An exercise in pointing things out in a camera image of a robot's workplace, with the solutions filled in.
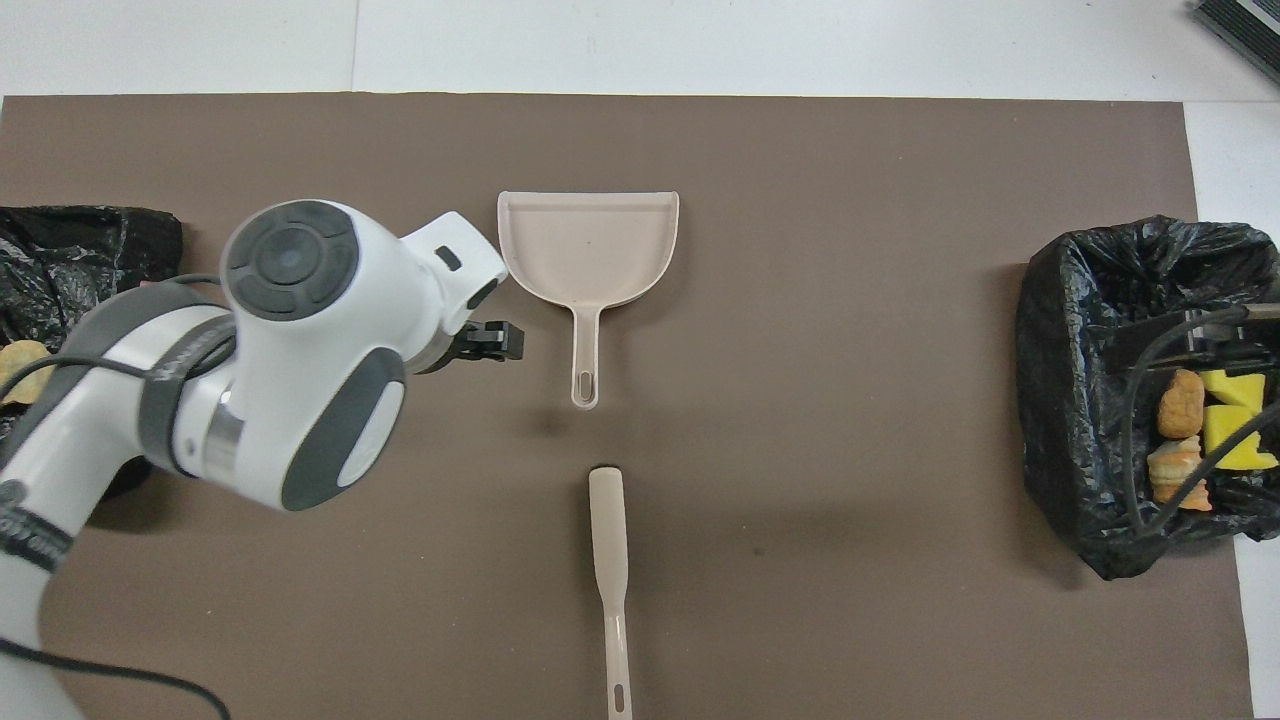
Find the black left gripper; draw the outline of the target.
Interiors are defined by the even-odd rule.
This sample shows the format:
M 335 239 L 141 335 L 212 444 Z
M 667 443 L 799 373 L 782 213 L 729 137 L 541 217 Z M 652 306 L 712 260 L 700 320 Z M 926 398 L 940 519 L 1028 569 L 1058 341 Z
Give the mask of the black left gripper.
M 421 375 L 439 372 L 453 361 L 520 361 L 524 359 L 525 332 L 511 322 L 468 322 L 453 337 L 449 347 Z

